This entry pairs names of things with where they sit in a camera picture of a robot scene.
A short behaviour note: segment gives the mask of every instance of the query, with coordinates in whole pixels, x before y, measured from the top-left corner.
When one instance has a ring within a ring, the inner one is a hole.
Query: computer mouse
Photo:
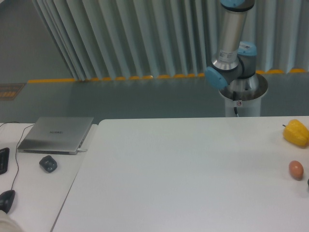
[[[57,162],[51,156],[45,156],[41,159],[40,165],[47,171],[48,173],[52,173],[57,168]]]
[[[6,214],[10,211],[15,197],[14,190],[8,190],[0,195],[0,210]]]

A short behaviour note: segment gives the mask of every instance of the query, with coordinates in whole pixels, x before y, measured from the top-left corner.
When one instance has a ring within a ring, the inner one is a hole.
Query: blue joint cap
[[[206,68],[205,77],[210,85],[217,89],[222,89],[227,86],[225,78],[212,67]]]
[[[256,56],[256,46],[253,43],[241,41],[237,53],[242,56]]]
[[[229,8],[238,7],[242,5],[245,2],[245,0],[220,0],[220,3]]]

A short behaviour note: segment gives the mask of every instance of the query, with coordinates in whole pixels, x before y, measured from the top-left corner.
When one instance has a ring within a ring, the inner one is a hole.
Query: laptop logo
[[[50,131],[51,134],[62,134],[63,131]]]

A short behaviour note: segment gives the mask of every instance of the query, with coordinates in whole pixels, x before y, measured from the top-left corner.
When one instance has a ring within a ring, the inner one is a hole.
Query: silver laptop
[[[18,147],[19,152],[76,155],[93,117],[40,117]]]

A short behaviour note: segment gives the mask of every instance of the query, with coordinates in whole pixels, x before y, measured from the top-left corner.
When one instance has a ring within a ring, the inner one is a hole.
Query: brown egg
[[[290,170],[291,176],[295,178],[296,180],[301,180],[303,178],[304,168],[300,162],[296,160],[293,160],[292,162],[290,162],[289,170]]]

